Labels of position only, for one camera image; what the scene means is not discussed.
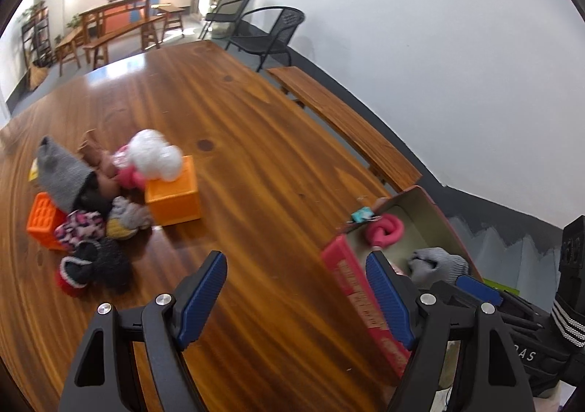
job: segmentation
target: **pink toy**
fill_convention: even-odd
[[[372,247],[385,249],[402,238],[404,224],[395,215],[382,214],[380,219],[366,227],[364,234]]]
[[[128,159],[128,145],[122,146],[112,156],[113,164],[118,168],[118,174],[116,175],[116,181],[124,189],[138,188],[144,191],[146,186],[146,180],[142,176],[136,167],[130,163]]]

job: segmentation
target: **orange box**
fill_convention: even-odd
[[[200,219],[199,188],[193,157],[183,156],[182,171],[175,181],[147,180],[144,199],[159,225]]]
[[[43,247],[51,250],[65,250],[65,247],[55,238],[54,232],[66,218],[67,215],[55,207],[49,194],[39,193],[34,198],[33,207],[30,209],[26,232]]]

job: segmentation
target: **blue gripper pad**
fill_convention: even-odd
[[[504,298],[501,297],[495,288],[492,288],[469,275],[461,275],[458,277],[455,286],[482,301],[488,301],[496,307],[499,307],[504,301]]]
[[[199,270],[185,277],[175,289],[169,328],[180,351],[199,339],[226,278],[226,257],[212,250]]]
[[[394,338],[412,350],[416,340],[418,315],[416,298],[419,291],[408,277],[400,278],[381,252],[372,252],[366,259],[366,278],[374,291],[384,318]]]

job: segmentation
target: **wood grain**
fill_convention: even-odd
[[[404,191],[420,179],[418,170],[392,143],[310,75],[298,67],[277,67],[266,72],[343,137],[396,191]]]
[[[115,150],[154,128],[192,155],[203,218],[125,242],[135,281],[114,296],[62,294],[61,255],[24,231],[27,173],[43,135],[74,151],[97,128]],[[112,63],[59,87],[0,132],[0,356],[37,412],[53,412],[78,342],[103,301],[118,309],[172,291],[208,252],[227,282],[185,351],[214,411],[382,410],[396,376],[320,260],[349,213],[388,196],[322,127],[211,42]],[[160,410],[137,351],[149,410]]]

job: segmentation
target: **screw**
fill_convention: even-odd
[[[420,302],[424,305],[434,305],[435,303],[437,303],[437,299],[435,298],[434,295],[431,295],[430,293],[423,293],[422,295],[420,295]]]
[[[156,297],[156,304],[160,306],[167,305],[172,299],[173,297],[168,293],[162,293]]]
[[[482,311],[486,315],[493,315],[493,313],[495,313],[495,306],[491,303],[482,303]]]
[[[110,311],[112,311],[112,306],[109,303],[102,303],[98,307],[98,313],[100,315],[107,315]]]

